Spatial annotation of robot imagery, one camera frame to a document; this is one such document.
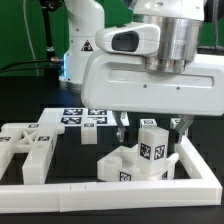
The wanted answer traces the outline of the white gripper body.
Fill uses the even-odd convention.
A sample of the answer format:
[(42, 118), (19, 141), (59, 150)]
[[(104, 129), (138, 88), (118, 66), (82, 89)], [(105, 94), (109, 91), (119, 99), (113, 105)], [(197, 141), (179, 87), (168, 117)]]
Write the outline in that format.
[(94, 53), (81, 100), (89, 109), (180, 115), (224, 114), (224, 56), (202, 55), (180, 74), (152, 72), (141, 56)]

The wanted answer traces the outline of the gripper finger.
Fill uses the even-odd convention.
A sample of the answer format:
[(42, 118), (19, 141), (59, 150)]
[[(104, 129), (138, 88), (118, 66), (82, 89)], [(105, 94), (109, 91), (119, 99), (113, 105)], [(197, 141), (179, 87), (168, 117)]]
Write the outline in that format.
[(123, 142), (124, 138), (125, 138), (126, 128), (124, 127), (122, 120), (126, 118), (127, 113), (121, 112), (121, 111), (113, 111), (112, 115), (113, 115), (115, 122), (117, 124), (117, 127), (118, 127), (117, 138), (120, 142)]
[(175, 126), (174, 130), (177, 132), (177, 142), (180, 143), (182, 141), (182, 137), (185, 131), (192, 125), (194, 121), (193, 115), (180, 115), (180, 121)]

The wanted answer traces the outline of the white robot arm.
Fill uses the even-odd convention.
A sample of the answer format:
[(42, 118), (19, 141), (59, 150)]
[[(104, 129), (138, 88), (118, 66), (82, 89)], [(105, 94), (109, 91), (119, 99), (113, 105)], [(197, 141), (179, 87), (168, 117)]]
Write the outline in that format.
[(89, 109), (224, 115), (224, 56), (199, 54), (208, 0), (130, 0), (130, 23), (100, 30), (85, 66), (81, 100)]

